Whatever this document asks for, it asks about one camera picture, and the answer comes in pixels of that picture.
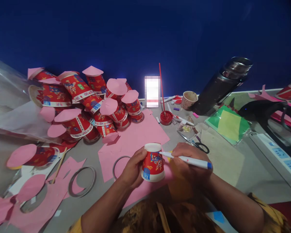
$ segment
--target person's right hand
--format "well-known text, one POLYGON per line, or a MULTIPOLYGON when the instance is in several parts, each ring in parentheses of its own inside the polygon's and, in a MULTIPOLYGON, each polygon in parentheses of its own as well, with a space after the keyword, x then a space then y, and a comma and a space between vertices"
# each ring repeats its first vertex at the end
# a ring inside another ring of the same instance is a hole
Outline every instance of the person's right hand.
POLYGON ((211 162, 207 156, 207 154, 200 149, 186 144, 184 142, 179 142, 171 153, 175 158, 173 159, 177 168, 181 172, 181 174, 195 184, 203 184, 207 182, 212 174, 212 170, 204 169, 200 167, 196 167, 194 165, 190 165, 177 158, 179 156, 187 156, 195 159, 204 160, 207 162, 211 162))

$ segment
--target glue stick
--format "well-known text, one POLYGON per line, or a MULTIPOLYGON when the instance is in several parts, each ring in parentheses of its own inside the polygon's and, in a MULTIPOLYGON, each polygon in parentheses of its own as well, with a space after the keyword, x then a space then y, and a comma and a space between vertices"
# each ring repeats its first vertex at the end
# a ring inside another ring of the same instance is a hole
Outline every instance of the glue stick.
POLYGON ((180 125, 178 125, 177 130, 182 131, 183 130, 183 126, 185 126, 187 121, 183 120, 182 122, 180 122, 180 125))

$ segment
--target blue wall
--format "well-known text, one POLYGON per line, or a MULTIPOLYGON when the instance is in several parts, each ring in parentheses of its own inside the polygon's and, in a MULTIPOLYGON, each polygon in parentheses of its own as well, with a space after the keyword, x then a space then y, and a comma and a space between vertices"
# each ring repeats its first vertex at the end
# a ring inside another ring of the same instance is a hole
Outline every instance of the blue wall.
POLYGON ((291 82, 291 1, 0 0, 0 60, 24 74, 93 65, 144 97, 144 76, 159 75, 160 62, 171 96, 200 93, 233 56, 254 62, 238 91, 291 82))

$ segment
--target hand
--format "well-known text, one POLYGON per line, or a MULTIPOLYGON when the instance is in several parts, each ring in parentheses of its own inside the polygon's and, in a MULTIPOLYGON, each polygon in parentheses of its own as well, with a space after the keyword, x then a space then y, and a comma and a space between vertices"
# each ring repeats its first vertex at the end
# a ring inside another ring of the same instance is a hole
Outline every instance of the hand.
POLYGON ((177 165, 181 174, 195 184, 203 184, 208 181, 210 175, 212 174, 212 170, 199 168, 194 165, 190 165, 177 158, 179 156, 187 156, 195 159, 204 160, 207 162, 211 162, 207 156, 207 154, 200 149, 186 144, 184 142, 179 142, 171 153, 175 158, 173 159, 175 164, 177 165))
POLYGON ((143 178, 140 174, 140 167, 145 157, 146 150, 144 149, 144 147, 137 150, 127 162, 124 171, 122 172, 118 180, 124 182, 132 189, 137 188, 143 181, 143 178))

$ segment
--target thermos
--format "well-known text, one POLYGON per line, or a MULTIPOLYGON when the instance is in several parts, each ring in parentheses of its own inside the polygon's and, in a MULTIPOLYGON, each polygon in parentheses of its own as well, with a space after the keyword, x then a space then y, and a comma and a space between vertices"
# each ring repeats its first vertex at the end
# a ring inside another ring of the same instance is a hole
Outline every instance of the thermos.
POLYGON ((207 83, 192 110, 206 114, 247 79, 252 62, 243 57, 231 58, 207 83))

